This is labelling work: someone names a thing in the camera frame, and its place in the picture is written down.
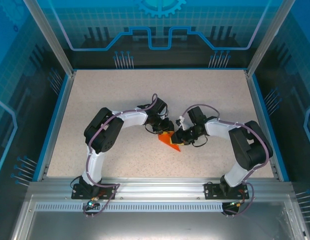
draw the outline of gear logo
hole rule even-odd
[[[0,0],[0,7],[14,24],[17,24],[24,17],[25,9],[22,0]]]
[[[168,17],[170,14],[175,14],[186,0],[136,0],[136,3],[139,5],[139,10],[144,11],[145,14],[161,18],[163,15]]]

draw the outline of orange object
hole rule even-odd
[[[173,131],[163,132],[162,134],[158,134],[158,139],[163,143],[167,144],[168,146],[172,147],[173,149],[180,152],[179,146],[175,144],[171,144],[170,137],[174,134]]]

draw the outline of metal grille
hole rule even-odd
[[[100,203],[90,212],[97,212],[105,203]],[[81,212],[85,203],[60,203],[42,202],[37,203],[37,212]],[[222,212],[221,202],[113,202],[105,212]]]

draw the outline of beige work surface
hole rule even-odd
[[[188,106],[199,103],[217,108],[223,120],[257,120],[243,70],[78,70],[47,176],[83,173],[87,158],[83,133],[102,107],[112,111],[133,109],[151,103],[153,93],[168,104],[173,122]],[[201,109],[207,117],[216,115],[208,108]],[[160,142],[144,126],[125,128],[107,152],[102,175],[219,178],[235,163],[230,141],[215,136],[208,137],[203,147],[188,145],[180,149],[178,152]],[[273,177],[270,165],[253,176]]]

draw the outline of transparent enclosure wall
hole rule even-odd
[[[90,220],[78,212],[35,212],[27,240],[295,239],[283,213],[283,206],[279,203],[256,202],[245,215],[234,219],[226,218],[220,212],[137,210],[103,212],[98,218]]]
[[[0,240],[14,228],[64,77],[23,1],[0,1]]]
[[[310,189],[310,0],[296,0],[256,78],[288,176],[302,193]],[[307,201],[310,196],[299,201],[306,202],[301,207],[310,206]]]
[[[76,69],[246,68],[282,0],[39,0]]]

